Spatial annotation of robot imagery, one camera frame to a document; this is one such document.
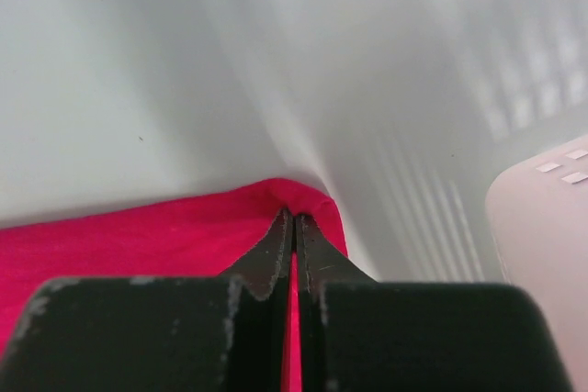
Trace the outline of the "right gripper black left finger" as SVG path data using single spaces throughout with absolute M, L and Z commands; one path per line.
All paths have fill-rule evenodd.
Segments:
M 60 277 L 29 299 L 4 391 L 278 391 L 294 219 L 214 277 Z

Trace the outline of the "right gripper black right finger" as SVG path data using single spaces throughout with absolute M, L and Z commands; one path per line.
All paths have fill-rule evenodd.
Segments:
M 533 299 L 509 285 L 373 280 L 296 225 L 306 391 L 569 391 Z

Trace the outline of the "red t shirt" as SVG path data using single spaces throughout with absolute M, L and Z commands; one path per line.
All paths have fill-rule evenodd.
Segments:
M 1 354 L 29 299 L 60 277 L 214 277 L 266 235 L 281 210 L 294 219 L 281 388 L 301 380 L 296 218 L 309 216 L 347 257 L 339 210 L 322 192 L 275 178 L 229 192 L 114 213 L 5 229 L 1 233 Z

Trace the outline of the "white plastic perforated basket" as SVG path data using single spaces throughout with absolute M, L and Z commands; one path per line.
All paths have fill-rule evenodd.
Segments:
M 486 212 L 505 279 L 539 304 L 577 391 L 587 388 L 587 138 L 499 174 Z

